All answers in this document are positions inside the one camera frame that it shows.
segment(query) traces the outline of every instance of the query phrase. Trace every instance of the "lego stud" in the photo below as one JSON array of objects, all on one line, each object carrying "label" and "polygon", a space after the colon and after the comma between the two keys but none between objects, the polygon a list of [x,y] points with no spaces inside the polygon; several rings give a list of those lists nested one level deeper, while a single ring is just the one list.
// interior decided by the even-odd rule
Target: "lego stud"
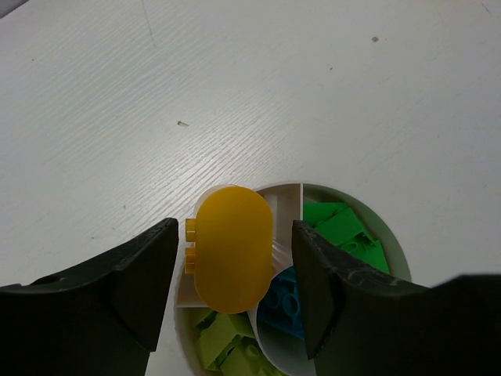
[{"label": "lego stud", "polygon": [[265,304],[270,309],[277,309],[280,305],[280,297],[275,290],[268,290],[268,293],[265,295]]},{"label": "lego stud", "polygon": [[185,273],[195,273],[195,247],[187,247],[185,250]]},{"label": "lego stud", "polygon": [[195,241],[195,219],[187,219],[185,222],[186,241],[192,243]]}]

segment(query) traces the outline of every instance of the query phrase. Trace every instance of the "lime green lego brick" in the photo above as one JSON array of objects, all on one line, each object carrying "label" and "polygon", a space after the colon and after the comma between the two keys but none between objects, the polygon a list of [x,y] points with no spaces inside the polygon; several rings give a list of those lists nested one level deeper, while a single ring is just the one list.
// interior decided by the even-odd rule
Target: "lime green lego brick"
[{"label": "lime green lego brick", "polygon": [[190,322],[193,327],[202,331],[207,329],[216,319],[218,314],[216,311],[210,308],[194,308],[190,310]]},{"label": "lime green lego brick", "polygon": [[319,224],[315,230],[337,247],[353,238],[363,243],[374,242],[369,231],[350,208],[340,211],[331,219]]},{"label": "lime green lego brick", "polygon": [[344,202],[305,202],[303,220],[310,226],[317,226],[348,207]]},{"label": "lime green lego brick", "polygon": [[221,365],[224,376],[285,376],[263,355],[257,344],[240,344]]},{"label": "lime green lego brick", "polygon": [[255,339],[248,318],[218,313],[212,325],[202,330],[195,344],[202,367],[219,371],[230,351],[244,338]]}]

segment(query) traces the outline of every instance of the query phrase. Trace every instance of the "white divider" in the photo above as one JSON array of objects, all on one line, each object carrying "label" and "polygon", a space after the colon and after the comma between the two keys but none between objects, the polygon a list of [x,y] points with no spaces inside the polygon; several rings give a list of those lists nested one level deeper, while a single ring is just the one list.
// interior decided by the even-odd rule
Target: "white divider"
[{"label": "white divider", "polygon": [[[269,187],[259,193],[275,215],[273,242],[273,277],[292,266],[292,222],[302,219],[303,185],[286,184]],[[289,376],[315,376],[313,360],[306,356],[305,343],[274,327],[258,322],[258,307],[247,311],[259,347],[269,361]]]}]

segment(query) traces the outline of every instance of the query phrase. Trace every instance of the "wood grain surface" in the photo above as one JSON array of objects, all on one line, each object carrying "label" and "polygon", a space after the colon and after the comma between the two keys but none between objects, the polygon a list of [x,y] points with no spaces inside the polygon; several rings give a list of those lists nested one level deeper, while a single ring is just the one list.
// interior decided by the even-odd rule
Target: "wood grain surface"
[{"label": "wood grain surface", "polygon": [[[498,0],[30,0],[0,68],[0,284],[282,181],[370,206],[418,284],[501,270]],[[148,374],[185,376],[169,302]]]}]

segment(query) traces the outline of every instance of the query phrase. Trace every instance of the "round white bin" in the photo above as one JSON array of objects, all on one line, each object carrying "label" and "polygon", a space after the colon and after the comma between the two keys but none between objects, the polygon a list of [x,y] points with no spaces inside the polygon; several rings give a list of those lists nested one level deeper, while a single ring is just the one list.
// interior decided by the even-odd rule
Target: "round white bin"
[{"label": "round white bin", "polygon": [[[395,235],[374,211],[354,197],[332,188],[303,183],[266,186],[256,191],[267,200],[274,215],[274,276],[292,266],[290,254],[292,222],[295,219],[302,219],[304,202],[317,201],[348,204],[371,234],[381,241],[391,274],[411,280],[407,261]],[[189,311],[192,308],[205,307],[205,304],[196,293],[193,275],[180,273],[175,285],[175,294],[176,333],[189,367],[196,376],[220,374],[204,370],[196,354],[194,344],[198,334],[191,327]],[[257,311],[258,307],[247,313],[258,344],[269,361],[289,376],[315,376],[313,361],[307,359],[304,342],[257,321]]]}]

